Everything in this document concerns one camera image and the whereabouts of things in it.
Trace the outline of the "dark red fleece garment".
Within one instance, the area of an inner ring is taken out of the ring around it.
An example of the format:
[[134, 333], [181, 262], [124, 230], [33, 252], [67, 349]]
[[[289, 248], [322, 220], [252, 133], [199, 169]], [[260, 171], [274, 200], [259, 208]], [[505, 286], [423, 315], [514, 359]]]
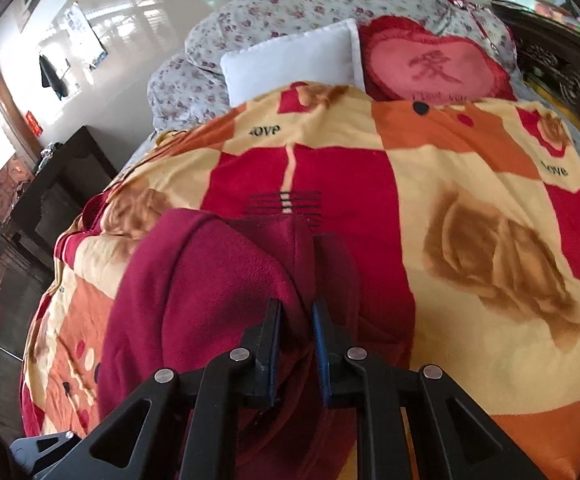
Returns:
[[108, 318], [98, 379], [106, 416], [162, 367], [198, 370], [262, 322], [270, 299], [284, 308], [279, 401], [240, 415], [240, 479], [335, 479], [351, 455], [350, 410], [322, 405], [311, 306], [389, 364], [410, 360], [416, 307], [395, 232], [371, 243], [315, 234], [291, 214], [224, 219], [173, 209], [133, 252]]

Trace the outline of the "red orange love blanket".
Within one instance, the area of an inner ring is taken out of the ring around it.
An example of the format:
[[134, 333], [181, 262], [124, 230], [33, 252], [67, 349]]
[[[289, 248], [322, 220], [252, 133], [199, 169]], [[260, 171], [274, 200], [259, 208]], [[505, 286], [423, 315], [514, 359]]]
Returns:
[[296, 82], [151, 151], [54, 248], [24, 353], [25, 434], [104, 416], [108, 318], [167, 211], [304, 218], [315, 234], [401, 242], [416, 318], [406, 370], [446, 370], [552, 479], [580, 475], [580, 156], [537, 102], [375, 102]]

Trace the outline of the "dark wooden side table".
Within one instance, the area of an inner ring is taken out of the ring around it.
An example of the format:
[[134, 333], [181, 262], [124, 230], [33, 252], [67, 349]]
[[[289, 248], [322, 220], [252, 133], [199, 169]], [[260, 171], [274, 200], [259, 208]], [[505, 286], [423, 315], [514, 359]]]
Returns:
[[82, 126], [46, 158], [14, 198], [1, 231], [34, 266], [52, 268], [55, 242], [117, 170]]

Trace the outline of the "floral quilt pile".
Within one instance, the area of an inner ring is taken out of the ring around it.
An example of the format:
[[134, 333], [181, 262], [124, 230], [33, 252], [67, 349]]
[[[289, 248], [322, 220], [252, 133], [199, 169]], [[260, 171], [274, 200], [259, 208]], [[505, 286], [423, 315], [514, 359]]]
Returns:
[[135, 164], [154, 148], [160, 133], [190, 130], [227, 112], [219, 66], [225, 53], [350, 18], [367, 25], [384, 15], [409, 18], [436, 36], [468, 38], [512, 82], [520, 79], [508, 27], [486, 6], [467, 0], [232, 0], [196, 24], [183, 47], [152, 74], [147, 97], [154, 131], [129, 161]]

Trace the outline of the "red heart-shaped cushion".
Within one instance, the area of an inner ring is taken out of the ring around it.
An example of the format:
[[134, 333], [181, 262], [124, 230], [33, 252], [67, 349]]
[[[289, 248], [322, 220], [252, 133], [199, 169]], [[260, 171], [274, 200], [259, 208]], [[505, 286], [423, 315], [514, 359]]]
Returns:
[[516, 98], [507, 71], [469, 38], [435, 36], [409, 18], [383, 15], [360, 27], [359, 41], [366, 93], [376, 101]]

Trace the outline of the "dark carved wooden headboard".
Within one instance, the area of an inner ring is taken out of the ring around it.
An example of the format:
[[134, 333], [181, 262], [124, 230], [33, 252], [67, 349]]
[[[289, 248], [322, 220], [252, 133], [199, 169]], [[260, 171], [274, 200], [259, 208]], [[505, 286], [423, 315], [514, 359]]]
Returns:
[[522, 73], [554, 90], [580, 115], [580, 32], [509, 2], [491, 7], [511, 31]]

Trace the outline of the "white square pillow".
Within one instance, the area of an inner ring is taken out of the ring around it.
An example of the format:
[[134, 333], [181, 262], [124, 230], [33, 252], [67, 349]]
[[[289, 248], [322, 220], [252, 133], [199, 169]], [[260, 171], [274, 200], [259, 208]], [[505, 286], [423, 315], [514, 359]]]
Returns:
[[220, 68], [232, 107], [299, 81], [365, 88], [358, 26], [352, 18], [227, 52]]

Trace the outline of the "clutter on headboard shelf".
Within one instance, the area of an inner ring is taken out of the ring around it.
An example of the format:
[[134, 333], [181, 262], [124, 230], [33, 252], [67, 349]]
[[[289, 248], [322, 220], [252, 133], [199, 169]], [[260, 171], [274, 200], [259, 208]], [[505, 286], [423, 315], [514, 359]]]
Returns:
[[572, 0], [491, 0], [529, 11], [580, 32], [580, 9]]

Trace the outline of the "red paper wall decoration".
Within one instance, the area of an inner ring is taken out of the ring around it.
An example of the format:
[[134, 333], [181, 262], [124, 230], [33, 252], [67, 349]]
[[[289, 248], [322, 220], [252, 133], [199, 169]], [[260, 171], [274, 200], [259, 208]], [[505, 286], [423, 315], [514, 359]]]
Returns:
[[34, 114], [32, 114], [32, 112], [27, 112], [24, 116], [24, 119], [30, 131], [36, 138], [39, 138], [43, 134], [43, 128], [41, 128], [39, 125], [39, 122], [35, 118]]

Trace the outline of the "dark cloth hanging on wall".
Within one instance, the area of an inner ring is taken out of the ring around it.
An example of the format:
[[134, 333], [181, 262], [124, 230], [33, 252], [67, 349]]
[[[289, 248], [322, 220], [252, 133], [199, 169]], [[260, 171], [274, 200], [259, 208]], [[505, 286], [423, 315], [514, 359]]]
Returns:
[[54, 66], [49, 61], [49, 58], [40, 54], [39, 69], [41, 75], [41, 85], [43, 88], [51, 88], [59, 100], [68, 97], [68, 90], [64, 80], [58, 76]]

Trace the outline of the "wall calendar poster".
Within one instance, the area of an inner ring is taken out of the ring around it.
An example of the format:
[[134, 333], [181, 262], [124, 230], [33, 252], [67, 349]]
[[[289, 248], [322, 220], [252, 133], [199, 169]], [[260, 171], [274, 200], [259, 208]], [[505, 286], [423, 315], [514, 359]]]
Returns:
[[77, 2], [65, 10], [64, 21], [69, 40], [72, 41], [81, 62], [89, 70], [96, 70], [106, 58], [107, 50], [103, 47], [99, 37], [96, 36]]

